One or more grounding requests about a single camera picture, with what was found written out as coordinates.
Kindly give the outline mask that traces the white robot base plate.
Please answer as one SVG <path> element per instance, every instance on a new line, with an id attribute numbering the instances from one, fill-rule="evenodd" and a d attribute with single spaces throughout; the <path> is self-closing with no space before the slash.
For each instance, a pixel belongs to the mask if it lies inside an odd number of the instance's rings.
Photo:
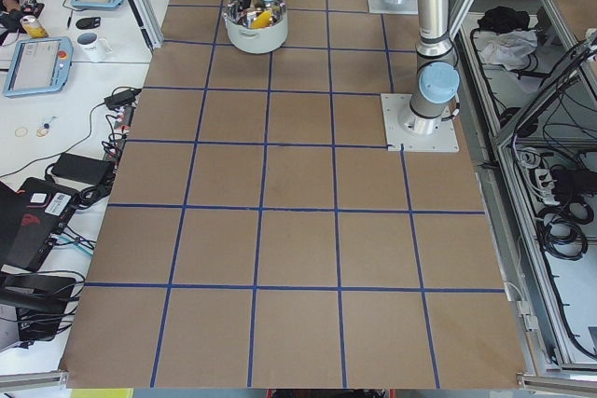
<path id="1" fill-rule="evenodd" d="M 436 118 L 421 118 L 410 109 L 410 94 L 381 95 L 386 146 L 389 151 L 457 153 L 459 144 L 445 107 Z"/>

